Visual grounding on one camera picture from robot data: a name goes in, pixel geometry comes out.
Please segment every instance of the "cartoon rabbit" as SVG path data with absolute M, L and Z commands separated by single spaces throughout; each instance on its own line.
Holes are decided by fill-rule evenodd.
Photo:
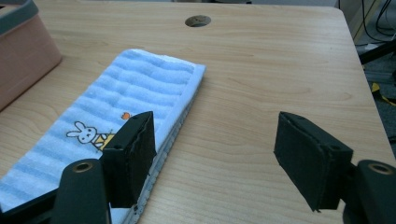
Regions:
M 114 137 L 114 133 L 97 133 L 93 127 L 86 127 L 80 121 L 75 122 L 78 131 L 71 131 L 67 137 L 76 137 L 81 144 L 93 144 L 98 150 L 103 150 L 105 145 Z

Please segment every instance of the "wooden table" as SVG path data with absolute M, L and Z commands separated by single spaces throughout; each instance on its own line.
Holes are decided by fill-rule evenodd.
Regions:
M 341 223 L 312 213 L 274 156 L 279 111 L 395 165 L 341 11 L 35 0 L 61 64 L 0 113 L 0 175 L 124 49 L 207 65 L 141 223 Z M 191 28 L 185 20 L 206 15 Z

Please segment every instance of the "blue striped towel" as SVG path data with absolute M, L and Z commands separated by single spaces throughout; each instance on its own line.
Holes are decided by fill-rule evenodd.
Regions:
M 0 180 L 3 212 L 58 188 L 64 167 L 100 158 L 130 116 L 153 111 L 157 156 L 150 176 L 135 208 L 111 209 L 113 223 L 136 222 L 204 72 L 204 65 L 141 49 L 122 52 Z

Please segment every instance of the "cardboard box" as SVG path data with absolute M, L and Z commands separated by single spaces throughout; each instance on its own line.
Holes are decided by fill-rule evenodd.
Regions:
M 32 0 L 0 0 L 0 110 L 61 61 Z

